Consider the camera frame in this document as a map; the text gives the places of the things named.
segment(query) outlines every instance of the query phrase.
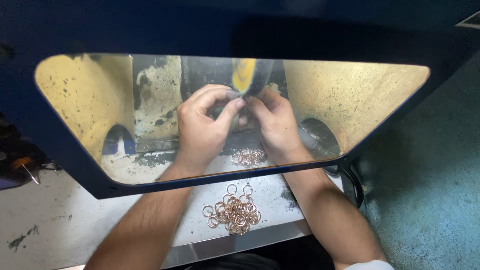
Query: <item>hand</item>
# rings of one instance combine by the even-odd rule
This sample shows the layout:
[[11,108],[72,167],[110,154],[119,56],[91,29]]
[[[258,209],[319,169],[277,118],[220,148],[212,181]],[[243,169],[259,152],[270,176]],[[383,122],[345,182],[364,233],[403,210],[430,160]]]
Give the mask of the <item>hand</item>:
[[264,89],[258,98],[250,97],[247,108],[257,117],[262,130],[262,145],[276,164],[303,161],[307,155],[293,115],[292,106],[286,99],[269,89]]
[[[228,86],[205,85],[177,108],[180,149],[176,164],[186,164],[199,173],[220,153],[233,118],[245,101]],[[213,107],[225,106],[216,121]]]

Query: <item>white sleeve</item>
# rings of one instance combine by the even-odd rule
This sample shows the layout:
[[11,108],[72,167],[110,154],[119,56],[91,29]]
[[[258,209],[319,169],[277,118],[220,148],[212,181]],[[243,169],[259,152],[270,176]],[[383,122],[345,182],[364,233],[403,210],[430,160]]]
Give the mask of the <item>white sleeve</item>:
[[381,260],[371,262],[356,263],[345,268],[345,270],[394,270],[391,265]]

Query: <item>blue metal frame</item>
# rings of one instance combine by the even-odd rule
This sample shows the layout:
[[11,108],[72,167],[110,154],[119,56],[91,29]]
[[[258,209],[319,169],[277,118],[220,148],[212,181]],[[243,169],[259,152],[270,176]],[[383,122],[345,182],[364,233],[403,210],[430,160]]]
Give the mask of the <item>blue metal frame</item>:
[[[417,105],[480,48],[480,31],[453,25],[480,3],[393,0],[327,2],[293,17],[281,3],[255,9],[211,1],[8,1],[0,4],[0,111],[96,198],[109,198],[305,170],[351,160],[365,141],[331,161],[175,181],[125,185],[111,180],[38,91],[33,74],[46,57],[110,52],[362,61],[425,65],[426,84],[381,128]],[[369,137],[380,132],[377,128]]]

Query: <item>forearm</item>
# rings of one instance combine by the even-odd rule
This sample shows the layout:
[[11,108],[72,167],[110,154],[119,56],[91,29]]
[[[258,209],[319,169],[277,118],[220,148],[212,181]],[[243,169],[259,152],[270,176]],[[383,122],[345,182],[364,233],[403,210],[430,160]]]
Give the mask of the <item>forearm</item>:
[[[296,162],[312,160],[307,152],[292,158]],[[322,169],[284,175],[313,234],[332,256],[337,270],[385,260],[368,222]]]
[[[174,163],[161,180],[201,173]],[[85,269],[160,269],[191,190],[181,188],[143,195],[98,246]]]

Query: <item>left hand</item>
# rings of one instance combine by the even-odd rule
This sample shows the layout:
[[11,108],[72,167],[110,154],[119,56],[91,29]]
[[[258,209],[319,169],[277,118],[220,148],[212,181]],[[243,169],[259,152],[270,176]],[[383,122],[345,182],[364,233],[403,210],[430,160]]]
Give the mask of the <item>left hand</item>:
[[[226,103],[216,121],[212,107]],[[228,86],[205,85],[177,108],[180,149],[175,162],[202,173],[222,151],[233,118],[245,101]]]

